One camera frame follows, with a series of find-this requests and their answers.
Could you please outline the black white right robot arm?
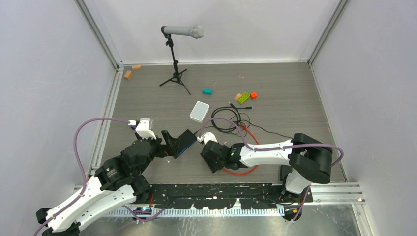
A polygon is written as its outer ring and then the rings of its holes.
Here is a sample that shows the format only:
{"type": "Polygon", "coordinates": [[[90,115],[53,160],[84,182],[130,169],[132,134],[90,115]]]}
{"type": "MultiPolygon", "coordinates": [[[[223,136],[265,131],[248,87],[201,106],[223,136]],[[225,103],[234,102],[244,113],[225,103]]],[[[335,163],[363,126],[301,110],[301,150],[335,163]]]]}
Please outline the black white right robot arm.
{"type": "Polygon", "coordinates": [[[204,143],[201,157],[214,173],[223,168],[238,170],[258,165],[290,166],[284,178],[281,197],[293,202],[312,183],[330,182],[333,146],[323,144],[303,134],[280,143],[253,145],[247,142],[221,145],[214,134],[206,132],[197,137],[204,143]]]}

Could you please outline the black network switch blue ports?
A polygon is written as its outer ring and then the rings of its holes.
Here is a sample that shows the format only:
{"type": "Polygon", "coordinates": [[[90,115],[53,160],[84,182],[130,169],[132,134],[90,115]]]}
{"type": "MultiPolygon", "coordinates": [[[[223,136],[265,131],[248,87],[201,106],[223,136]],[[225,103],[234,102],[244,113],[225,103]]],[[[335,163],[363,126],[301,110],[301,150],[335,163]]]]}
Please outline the black network switch blue ports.
{"type": "Polygon", "coordinates": [[[181,156],[196,141],[197,138],[195,134],[189,129],[185,130],[180,136],[172,141],[171,148],[173,151],[173,157],[178,158],[181,156]]]}

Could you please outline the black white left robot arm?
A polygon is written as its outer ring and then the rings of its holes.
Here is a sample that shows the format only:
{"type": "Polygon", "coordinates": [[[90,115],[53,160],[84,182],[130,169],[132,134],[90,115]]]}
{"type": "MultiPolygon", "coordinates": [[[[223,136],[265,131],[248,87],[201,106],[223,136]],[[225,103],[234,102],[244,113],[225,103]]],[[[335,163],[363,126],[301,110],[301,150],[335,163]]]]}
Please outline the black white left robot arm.
{"type": "Polygon", "coordinates": [[[44,236],[77,236],[88,223],[120,206],[144,204],[152,196],[144,170],[155,158],[176,157],[180,139],[162,131],[162,138],[137,136],[120,155],[108,159],[83,187],[54,208],[36,212],[44,236]]]}

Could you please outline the white router box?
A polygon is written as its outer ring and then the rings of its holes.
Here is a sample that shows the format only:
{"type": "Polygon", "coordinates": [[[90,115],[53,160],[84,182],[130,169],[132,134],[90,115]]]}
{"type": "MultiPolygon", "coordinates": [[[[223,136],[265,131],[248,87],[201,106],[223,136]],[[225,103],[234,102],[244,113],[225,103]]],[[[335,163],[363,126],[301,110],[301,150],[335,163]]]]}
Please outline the white router box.
{"type": "Polygon", "coordinates": [[[193,121],[202,123],[209,111],[210,105],[201,101],[197,101],[193,107],[189,118],[193,121]]]}

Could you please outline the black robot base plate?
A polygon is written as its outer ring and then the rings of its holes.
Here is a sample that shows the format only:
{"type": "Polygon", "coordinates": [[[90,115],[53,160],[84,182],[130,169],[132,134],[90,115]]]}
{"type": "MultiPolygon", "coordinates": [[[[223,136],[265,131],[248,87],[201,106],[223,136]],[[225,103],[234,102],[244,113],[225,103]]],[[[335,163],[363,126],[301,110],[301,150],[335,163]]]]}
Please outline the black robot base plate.
{"type": "Polygon", "coordinates": [[[270,209],[278,205],[298,205],[304,197],[313,198],[306,190],[301,195],[285,193],[280,183],[223,184],[151,184],[134,204],[165,209],[270,209]]]}

